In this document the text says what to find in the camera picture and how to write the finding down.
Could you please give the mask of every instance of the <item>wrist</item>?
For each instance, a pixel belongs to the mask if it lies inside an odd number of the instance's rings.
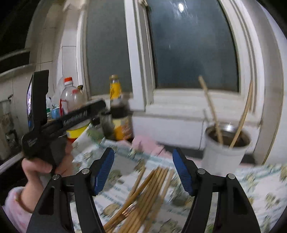
[[[43,192],[42,185],[34,185],[28,182],[23,191],[19,195],[18,202],[20,206],[27,212],[33,213]]]

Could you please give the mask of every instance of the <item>metal screw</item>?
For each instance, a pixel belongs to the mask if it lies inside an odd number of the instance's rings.
[[[88,174],[90,172],[90,170],[88,169],[88,168],[84,168],[83,170],[82,170],[82,173],[83,174]]]
[[[228,178],[231,179],[231,180],[234,180],[235,179],[235,175],[230,173],[230,174],[228,174]]]
[[[53,177],[52,177],[53,180],[57,180],[57,179],[59,179],[59,178],[60,178],[59,174],[55,174],[55,175],[53,175]]]
[[[203,175],[205,173],[205,170],[200,168],[200,169],[197,170],[197,172],[198,172],[198,174]]]

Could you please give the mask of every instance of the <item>window glass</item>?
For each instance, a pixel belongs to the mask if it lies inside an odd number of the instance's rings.
[[[90,1],[86,46],[91,95],[108,94],[112,74],[123,92],[132,92],[123,0]]]
[[[156,88],[238,92],[235,46],[216,0],[148,0]]]

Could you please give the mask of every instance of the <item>plastic bottle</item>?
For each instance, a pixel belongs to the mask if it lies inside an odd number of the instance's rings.
[[[81,108],[85,103],[84,95],[80,90],[73,86],[73,78],[64,79],[65,89],[60,97],[60,115],[66,115],[68,112]]]
[[[64,79],[65,89],[60,98],[60,115],[63,116],[71,111],[81,108],[85,104],[83,92],[73,86],[72,77]],[[90,120],[85,120],[69,130],[67,137],[71,142],[74,142],[82,132],[88,127]]]

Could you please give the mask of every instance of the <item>blue cup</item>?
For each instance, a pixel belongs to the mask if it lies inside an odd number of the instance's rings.
[[[52,109],[52,119],[60,118],[60,107]]]

